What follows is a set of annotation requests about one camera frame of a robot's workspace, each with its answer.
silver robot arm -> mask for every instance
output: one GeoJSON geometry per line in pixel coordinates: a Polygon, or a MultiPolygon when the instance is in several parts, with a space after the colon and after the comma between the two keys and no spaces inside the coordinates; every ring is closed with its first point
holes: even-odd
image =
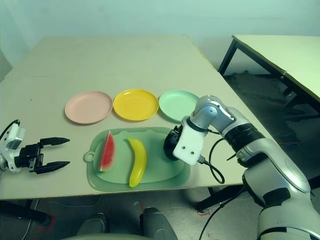
{"type": "Polygon", "coordinates": [[[258,239],[320,240],[320,215],[312,206],[305,175],[273,140],[219,98],[207,95],[198,100],[191,116],[169,133],[165,154],[190,165],[203,162],[200,153],[209,126],[219,131],[236,152],[238,163],[247,168],[243,184],[263,207],[258,239]]]}

black wire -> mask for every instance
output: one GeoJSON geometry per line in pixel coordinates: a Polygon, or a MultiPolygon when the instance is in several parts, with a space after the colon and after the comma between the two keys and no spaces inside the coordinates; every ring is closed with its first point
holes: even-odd
{"type": "Polygon", "coordinates": [[[13,124],[18,124],[18,125],[20,125],[19,119],[16,119],[16,120],[12,121],[8,126],[6,126],[6,128],[4,129],[4,131],[3,131],[3,132],[1,133],[1,135],[0,135],[0,140],[2,139],[2,137],[5,135],[5,133],[8,131],[8,129],[9,129],[13,124]]]}
{"type": "Polygon", "coordinates": [[[210,220],[213,218],[213,216],[220,210],[222,209],[225,205],[227,205],[228,203],[230,203],[232,200],[234,200],[235,198],[237,198],[243,191],[244,191],[245,187],[243,187],[236,195],[234,195],[233,197],[229,198],[227,201],[223,202],[220,204],[220,206],[211,214],[211,216],[208,218],[208,220],[206,221],[202,231],[201,231],[201,234],[199,236],[199,240],[201,240],[210,220]]]}
{"type": "Polygon", "coordinates": [[[208,131],[209,133],[212,133],[212,134],[218,134],[218,135],[220,135],[220,133],[217,132],[217,131],[212,131],[212,130],[210,130],[210,129],[207,129],[207,131],[208,131]]]}
{"type": "Polygon", "coordinates": [[[233,159],[235,156],[236,156],[236,154],[233,154],[231,157],[229,157],[229,158],[227,159],[227,161],[229,161],[230,159],[233,159]]]}
{"type": "Polygon", "coordinates": [[[210,167],[210,171],[211,171],[211,173],[212,173],[212,176],[213,176],[214,179],[215,179],[218,183],[220,183],[220,184],[224,184],[224,183],[225,183],[225,177],[223,176],[223,174],[222,174],[216,167],[214,167],[214,166],[211,164],[211,156],[212,156],[212,153],[213,153],[215,147],[217,146],[217,144],[220,143],[220,142],[223,141],[223,140],[224,140],[223,138],[220,138],[218,141],[216,141],[216,142],[213,144],[213,146],[212,146],[212,148],[211,148],[211,150],[210,150],[210,153],[209,153],[209,162],[207,162],[207,161],[204,162],[204,164],[206,164],[206,165],[208,165],[208,166],[210,167]],[[221,180],[217,178],[217,176],[216,176],[216,174],[215,174],[214,171],[216,171],[216,173],[220,176],[221,180]]]}

black cable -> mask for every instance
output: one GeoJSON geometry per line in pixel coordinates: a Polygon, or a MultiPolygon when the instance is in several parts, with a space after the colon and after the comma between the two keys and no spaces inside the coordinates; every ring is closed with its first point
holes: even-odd
{"type": "Polygon", "coordinates": [[[199,236],[199,240],[201,240],[210,220],[213,218],[213,216],[220,210],[222,209],[225,205],[227,205],[228,203],[230,203],[232,200],[234,200],[235,198],[237,198],[243,191],[244,191],[245,187],[243,187],[236,195],[234,195],[233,197],[229,198],[227,201],[223,202],[220,204],[220,206],[211,214],[211,216],[208,218],[208,220],[206,221],[202,231],[201,231],[201,234],[199,236]]]}
{"type": "Polygon", "coordinates": [[[217,132],[217,131],[212,131],[212,130],[210,130],[210,129],[207,129],[207,131],[208,131],[209,133],[212,133],[212,134],[218,134],[218,135],[220,135],[220,133],[217,132]]]}
{"type": "MultiPolygon", "coordinates": [[[[39,201],[40,201],[40,199],[38,199],[38,200],[36,201],[36,203],[35,203],[35,206],[34,206],[34,209],[33,209],[33,210],[36,210],[36,209],[37,209],[38,204],[39,204],[39,201]]],[[[26,239],[26,236],[27,236],[27,235],[28,235],[28,233],[29,233],[30,227],[31,227],[31,229],[33,228],[33,225],[31,226],[31,223],[35,224],[35,223],[34,223],[34,221],[29,220],[28,227],[26,228],[25,233],[24,233],[23,237],[21,238],[21,240],[25,240],[25,239],[26,239]]]]}
{"type": "Polygon", "coordinates": [[[220,183],[220,184],[224,184],[224,183],[225,183],[225,177],[224,177],[224,175],[223,175],[216,167],[214,167],[214,166],[211,164],[211,156],[212,156],[212,153],[213,153],[215,147],[217,146],[217,144],[220,143],[220,142],[223,141],[223,140],[224,140],[223,138],[220,138],[218,141],[216,141],[216,142],[213,144],[213,146],[212,146],[212,148],[211,148],[211,150],[210,150],[210,153],[209,153],[209,162],[207,162],[207,161],[204,161],[204,162],[203,162],[205,165],[208,165],[208,166],[210,167],[210,171],[211,171],[211,173],[212,173],[212,176],[213,176],[214,179],[215,179],[218,183],[220,183]],[[217,176],[216,176],[216,174],[215,174],[214,171],[220,176],[221,180],[217,178],[217,176]]]}
{"type": "Polygon", "coordinates": [[[233,154],[231,157],[229,157],[229,158],[227,159],[227,161],[229,161],[230,159],[233,159],[235,156],[236,156],[236,154],[233,154]]]}
{"type": "Polygon", "coordinates": [[[8,131],[8,129],[13,125],[13,124],[18,124],[20,126],[20,121],[19,119],[16,119],[14,121],[12,121],[8,126],[6,126],[6,128],[4,129],[4,131],[1,133],[0,135],[0,140],[2,139],[2,137],[5,135],[5,133],[8,131]]]}

watermelon slice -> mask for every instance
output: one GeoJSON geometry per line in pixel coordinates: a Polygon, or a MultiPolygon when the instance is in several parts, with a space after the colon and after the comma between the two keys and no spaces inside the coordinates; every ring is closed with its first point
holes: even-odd
{"type": "Polygon", "coordinates": [[[101,172],[109,171],[115,164],[116,159],[116,143],[114,136],[111,131],[109,131],[106,137],[103,152],[100,158],[99,170],[101,172]]]}

yellow plate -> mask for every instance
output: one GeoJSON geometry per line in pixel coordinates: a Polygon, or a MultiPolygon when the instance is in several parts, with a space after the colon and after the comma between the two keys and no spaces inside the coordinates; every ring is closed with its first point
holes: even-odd
{"type": "Polygon", "coordinates": [[[128,89],[119,93],[113,101],[113,109],[122,118],[141,121],[156,114],[158,99],[151,92],[143,89],[128,89]]]}

